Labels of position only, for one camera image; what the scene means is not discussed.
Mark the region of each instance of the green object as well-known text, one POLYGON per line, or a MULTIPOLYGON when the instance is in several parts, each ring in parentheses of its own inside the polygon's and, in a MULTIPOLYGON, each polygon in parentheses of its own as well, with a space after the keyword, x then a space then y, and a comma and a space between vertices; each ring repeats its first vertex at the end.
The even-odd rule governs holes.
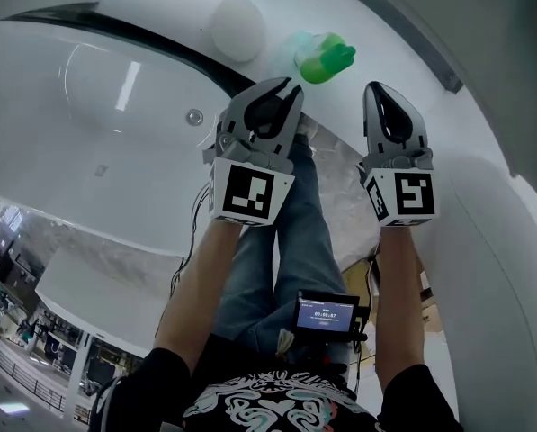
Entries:
POLYGON ((356 48, 346 46, 339 35, 317 35, 296 54, 296 64, 304 80, 321 84, 349 68, 355 54, 356 48))

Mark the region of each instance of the black sleeve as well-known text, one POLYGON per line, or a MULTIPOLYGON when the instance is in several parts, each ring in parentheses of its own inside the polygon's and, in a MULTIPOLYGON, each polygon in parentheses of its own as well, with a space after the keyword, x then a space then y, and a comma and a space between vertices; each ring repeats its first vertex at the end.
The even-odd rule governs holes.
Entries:
POLYGON ((424 364, 410 366, 390 381, 378 420, 386 432, 463 430, 424 364))
POLYGON ((157 432, 163 422, 180 427, 189 388, 184 360, 168 350, 153 349, 134 374, 114 387, 106 431, 157 432))

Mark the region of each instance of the white ball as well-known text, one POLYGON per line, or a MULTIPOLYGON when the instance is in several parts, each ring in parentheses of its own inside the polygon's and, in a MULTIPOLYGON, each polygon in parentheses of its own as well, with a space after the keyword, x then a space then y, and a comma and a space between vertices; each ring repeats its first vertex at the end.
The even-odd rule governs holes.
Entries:
POLYGON ((216 48, 236 62, 247 62, 264 45, 264 18, 250 0, 224 0, 212 17, 216 48))

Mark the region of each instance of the jeans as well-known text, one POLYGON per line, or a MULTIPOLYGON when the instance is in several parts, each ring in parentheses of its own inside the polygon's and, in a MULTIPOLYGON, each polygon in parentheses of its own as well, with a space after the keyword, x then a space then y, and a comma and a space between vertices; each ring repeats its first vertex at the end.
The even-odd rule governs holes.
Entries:
MULTIPOLYGON (((248 228, 240 237, 216 317, 214 334, 264 356, 274 356, 280 330, 291 329, 298 290, 346 293, 334 260, 318 195, 318 175, 305 136, 297 135, 289 159, 296 176, 274 225, 248 228), (273 247, 278 235, 280 267, 273 288, 273 247)), ((306 347, 293 347, 288 361, 301 364, 306 347)), ((349 346, 334 343, 326 355, 347 364, 349 346)))

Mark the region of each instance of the small screen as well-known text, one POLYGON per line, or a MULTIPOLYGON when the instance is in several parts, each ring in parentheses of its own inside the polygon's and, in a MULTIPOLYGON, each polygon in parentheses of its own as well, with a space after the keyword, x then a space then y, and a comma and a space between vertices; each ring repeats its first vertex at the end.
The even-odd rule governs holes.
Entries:
POLYGON ((350 331, 354 306, 338 302, 312 301, 300 298, 297 327, 325 331, 350 331))

